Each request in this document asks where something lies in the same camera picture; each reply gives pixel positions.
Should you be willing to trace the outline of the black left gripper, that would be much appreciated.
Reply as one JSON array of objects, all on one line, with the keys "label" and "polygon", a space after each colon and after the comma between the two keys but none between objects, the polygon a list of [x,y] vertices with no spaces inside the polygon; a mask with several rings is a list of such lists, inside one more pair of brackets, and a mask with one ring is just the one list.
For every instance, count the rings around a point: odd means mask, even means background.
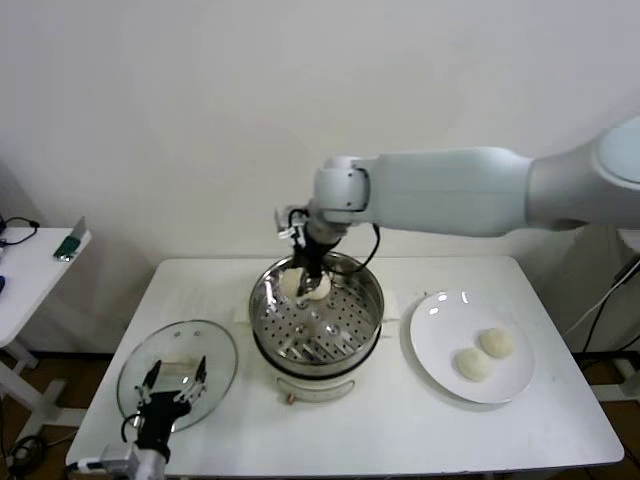
[{"label": "black left gripper", "polygon": [[158,392],[151,395],[160,368],[161,361],[157,360],[145,374],[142,383],[134,387],[137,404],[142,405],[138,409],[142,424],[135,444],[141,450],[169,453],[168,442],[173,425],[191,413],[191,403],[195,403],[206,391],[206,357],[201,358],[191,384],[180,393]]}]

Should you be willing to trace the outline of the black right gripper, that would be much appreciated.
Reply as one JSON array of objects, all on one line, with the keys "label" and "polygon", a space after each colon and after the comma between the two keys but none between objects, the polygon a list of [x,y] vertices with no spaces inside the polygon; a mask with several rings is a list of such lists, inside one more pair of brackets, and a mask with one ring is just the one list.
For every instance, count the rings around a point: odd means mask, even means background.
[{"label": "black right gripper", "polygon": [[293,267],[303,268],[309,276],[317,276],[308,277],[305,272],[300,273],[295,295],[297,304],[306,301],[307,293],[322,293],[326,290],[326,275],[322,274],[324,257],[339,243],[340,240],[334,243],[318,242],[307,228],[303,228],[302,233],[294,238]]}]

